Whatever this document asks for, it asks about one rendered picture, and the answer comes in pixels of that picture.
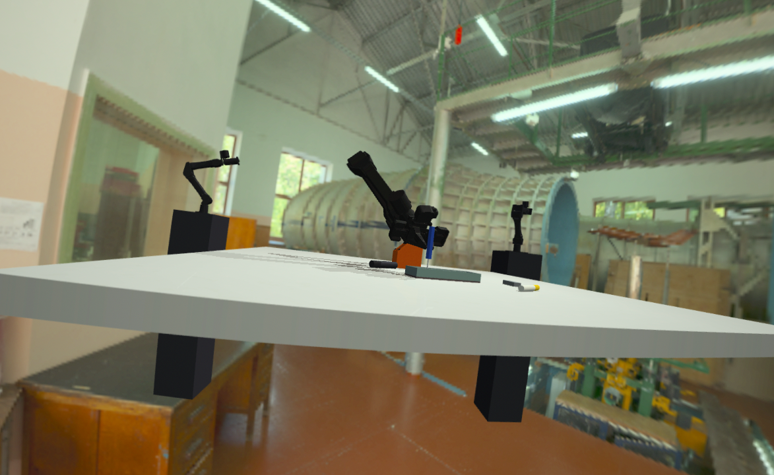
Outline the white-keyed keyboard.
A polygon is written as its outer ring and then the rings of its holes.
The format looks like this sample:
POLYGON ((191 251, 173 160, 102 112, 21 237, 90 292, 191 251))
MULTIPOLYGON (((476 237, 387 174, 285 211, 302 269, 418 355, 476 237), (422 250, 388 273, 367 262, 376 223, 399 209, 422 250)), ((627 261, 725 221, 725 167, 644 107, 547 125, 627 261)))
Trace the white-keyed keyboard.
POLYGON ((427 267, 405 266, 407 276, 431 280, 446 280, 446 282, 477 282, 480 283, 481 274, 461 270, 436 269, 427 267))

